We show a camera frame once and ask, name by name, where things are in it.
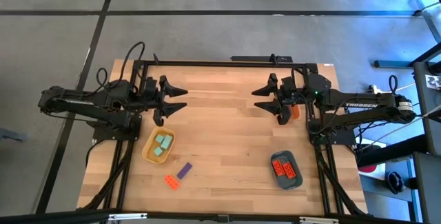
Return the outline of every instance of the wooden table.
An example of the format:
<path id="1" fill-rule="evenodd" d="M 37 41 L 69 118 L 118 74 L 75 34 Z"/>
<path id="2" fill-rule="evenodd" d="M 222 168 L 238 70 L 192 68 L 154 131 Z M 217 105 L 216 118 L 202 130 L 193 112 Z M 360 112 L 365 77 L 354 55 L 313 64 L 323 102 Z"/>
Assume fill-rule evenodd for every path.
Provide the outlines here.
<path id="1" fill-rule="evenodd" d="M 132 73 L 133 61 L 125 67 L 124 79 Z M 119 77 L 122 60 L 116 60 L 110 80 Z M 318 71 L 338 89 L 336 71 L 331 64 L 318 64 Z M 166 162 L 157 165 L 143 159 L 141 150 L 155 127 L 153 111 L 143 113 L 143 123 L 135 143 L 124 199 L 124 210 L 140 212 L 191 212 L 229 214 L 307 214 L 323 213 L 314 149 L 305 128 L 305 109 L 300 118 L 279 125 L 276 117 L 254 106 L 273 96 L 252 96 L 263 87 L 271 72 L 280 79 L 290 76 L 286 68 L 222 68 L 187 66 L 149 66 L 148 76 L 168 81 L 188 90 L 188 94 L 168 102 L 183 101 L 187 107 L 165 119 L 176 141 Z M 295 72 L 296 84 L 303 79 Z M 116 141 L 96 146 L 90 154 L 78 206 L 92 200 L 107 180 Z M 367 211 L 356 160 L 345 146 L 334 145 L 338 179 L 357 206 Z M 272 174 L 269 158 L 274 152 L 293 153 L 303 184 L 294 190 L 280 189 Z M 181 186 L 173 191 L 165 184 L 190 162 Z M 116 205 L 117 181 L 112 197 Z M 335 211 L 332 186 L 328 182 L 329 202 Z"/>

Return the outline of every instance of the gray floor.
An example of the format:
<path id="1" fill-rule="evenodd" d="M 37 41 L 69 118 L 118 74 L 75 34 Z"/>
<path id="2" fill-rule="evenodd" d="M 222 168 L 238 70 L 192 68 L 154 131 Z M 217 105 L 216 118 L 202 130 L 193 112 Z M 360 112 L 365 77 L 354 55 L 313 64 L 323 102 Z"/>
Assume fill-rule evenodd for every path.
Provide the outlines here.
<path id="1" fill-rule="evenodd" d="M 103 0 L 0 0 L 0 9 L 101 9 Z M 111 10 L 416 10 L 415 0 L 112 0 Z M 24 143 L 0 142 L 0 215 L 32 211 L 61 121 L 39 113 L 40 91 L 73 88 L 83 66 L 96 17 L 0 17 L 0 127 L 26 133 Z M 422 17 L 108 17 L 86 89 L 99 67 L 111 69 L 137 41 L 144 59 L 228 60 L 232 55 L 290 55 L 296 62 L 334 63 L 340 89 L 363 92 L 369 84 L 400 85 L 411 70 L 378 70 L 376 59 L 412 60 L 435 45 Z M 415 88 L 401 92 L 417 102 Z M 375 139 L 394 125 L 370 130 Z M 421 123 L 384 141 L 422 132 Z M 48 210 L 73 210 L 92 129 L 75 123 Z M 384 217 L 399 218 L 387 212 Z"/>

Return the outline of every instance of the yellow container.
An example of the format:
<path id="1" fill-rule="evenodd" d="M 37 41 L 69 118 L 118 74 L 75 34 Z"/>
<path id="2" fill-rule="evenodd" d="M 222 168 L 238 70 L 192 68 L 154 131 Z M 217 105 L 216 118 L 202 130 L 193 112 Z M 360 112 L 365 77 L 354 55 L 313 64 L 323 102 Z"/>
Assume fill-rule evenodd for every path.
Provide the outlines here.
<path id="1" fill-rule="evenodd" d="M 161 146 L 161 144 L 158 141 L 155 141 L 156 136 L 160 134 L 162 136 L 166 136 L 167 134 L 172 137 L 172 144 L 168 147 L 167 150 L 163 150 L 163 153 L 159 156 L 155 155 L 154 150 Z M 172 150 L 174 144 L 174 132 L 162 127 L 155 127 L 150 134 L 149 139 L 144 145 L 143 148 L 143 158 L 152 162 L 152 163 L 164 163 L 164 161 L 167 159 L 168 154 L 170 153 L 170 150 Z"/>

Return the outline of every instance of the purple block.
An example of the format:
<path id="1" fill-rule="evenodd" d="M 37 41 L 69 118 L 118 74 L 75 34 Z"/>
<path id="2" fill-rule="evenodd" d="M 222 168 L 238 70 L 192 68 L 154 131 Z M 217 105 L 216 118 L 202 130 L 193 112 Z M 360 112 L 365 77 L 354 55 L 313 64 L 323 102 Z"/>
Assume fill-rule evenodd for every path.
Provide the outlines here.
<path id="1" fill-rule="evenodd" d="M 192 166 L 193 165 L 191 163 L 186 163 L 182 168 L 182 170 L 178 173 L 178 178 L 182 179 L 187 174 L 187 172 L 192 168 Z"/>

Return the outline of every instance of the lego brick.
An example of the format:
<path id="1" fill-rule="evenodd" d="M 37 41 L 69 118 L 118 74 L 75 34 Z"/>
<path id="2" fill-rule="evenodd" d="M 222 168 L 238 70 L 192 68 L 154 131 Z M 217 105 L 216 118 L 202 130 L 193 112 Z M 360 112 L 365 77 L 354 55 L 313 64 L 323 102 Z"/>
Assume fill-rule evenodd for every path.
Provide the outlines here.
<path id="1" fill-rule="evenodd" d="M 164 149 L 168 149 L 171 143 L 172 143 L 172 137 L 170 135 L 166 135 L 161 144 L 161 147 Z"/>
<path id="2" fill-rule="evenodd" d="M 273 160 L 271 163 L 273 164 L 273 168 L 277 176 L 282 176 L 285 173 L 282 163 L 278 159 Z"/>
<path id="3" fill-rule="evenodd" d="M 174 179 L 172 175 L 165 176 L 165 182 L 171 187 L 172 190 L 176 190 L 179 187 L 179 182 Z"/>
<path id="4" fill-rule="evenodd" d="M 158 134 L 156 135 L 155 141 L 158 141 L 159 143 L 163 142 L 164 136 Z"/>
<path id="5" fill-rule="evenodd" d="M 294 172 L 294 169 L 292 168 L 290 162 L 284 163 L 283 169 L 285 170 L 285 172 L 287 174 L 287 178 L 292 179 L 296 176 L 296 173 Z"/>
<path id="6" fill-rule="evenodd" d="M 191 163 L 186 163 L 184 165 L 184 167 L 181 169 L 181 171 L 178 173 L 178 179 L 182 179 L 187 172 L 192 168 L 192 164 Z"/>
<path id="7" fill-rule="evenodd" d="M 163 153 L 163 150 L 160 147 L 157 147 L 153 152 L 155 155 L 159 156 Z"/>

